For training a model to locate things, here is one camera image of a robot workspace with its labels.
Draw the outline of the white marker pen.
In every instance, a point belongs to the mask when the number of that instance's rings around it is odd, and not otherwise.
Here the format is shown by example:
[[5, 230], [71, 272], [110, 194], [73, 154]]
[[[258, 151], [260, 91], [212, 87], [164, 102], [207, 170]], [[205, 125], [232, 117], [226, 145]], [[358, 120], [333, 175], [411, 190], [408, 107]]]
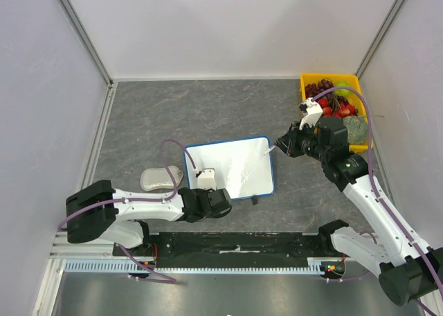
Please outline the white marker pen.
[[265, 156], [265, 155], [271, 153], [271, 152], [275, 149], [275, 147], [276, 147], [275, 145], [272, 145], [271, 147], [269, 147], [269, 148], [264, 152], [263, 156]]

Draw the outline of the blue framed whiteboard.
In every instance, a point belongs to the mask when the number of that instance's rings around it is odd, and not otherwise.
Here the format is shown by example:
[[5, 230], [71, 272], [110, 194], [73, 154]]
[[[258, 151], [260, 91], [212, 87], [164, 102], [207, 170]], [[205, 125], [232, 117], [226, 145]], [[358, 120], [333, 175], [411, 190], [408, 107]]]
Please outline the blue framed whiteboard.
[[189, 145], [184, 154], [188, 186], [197, 188], [196, 174], [208, 168], [215, 170], [217, 189], [226, 189], [231, 199], [272, 195], [275, 179], [271, 147], [266, 136]]

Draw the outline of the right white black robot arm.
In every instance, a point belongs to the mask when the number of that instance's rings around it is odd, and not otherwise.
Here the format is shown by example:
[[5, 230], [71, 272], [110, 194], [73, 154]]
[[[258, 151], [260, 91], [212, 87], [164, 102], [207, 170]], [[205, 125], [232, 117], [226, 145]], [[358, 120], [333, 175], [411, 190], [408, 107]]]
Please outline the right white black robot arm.
[[367, 161], [350, 151], [342, 119], [321, 117], [313, 127], [294, 122], [275, 145], [288, 157], [318, 160], [326, 178], [352, 201], [380, 240], [373, 243], [336, 220], [319, 229], [321, 254], [340, 252], [357, 261], [398, 306], [442, 290], [442, 249], [421, 238], [386, 198]]

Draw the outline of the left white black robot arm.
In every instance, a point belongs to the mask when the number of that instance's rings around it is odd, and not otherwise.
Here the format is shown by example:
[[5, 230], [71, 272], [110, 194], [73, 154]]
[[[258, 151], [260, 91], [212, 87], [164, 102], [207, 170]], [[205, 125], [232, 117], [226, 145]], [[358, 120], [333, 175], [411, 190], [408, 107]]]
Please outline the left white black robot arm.
[[71, 244], [102, 239], [144, 256], [152, 248], [148, 219], [196, 223], [220, 219], [232, 210], [226, 189], [190, 189], [163, 194], [133, 193], [114, 189], [110, 180], [99, 180], [66, 199], [66, 228]]

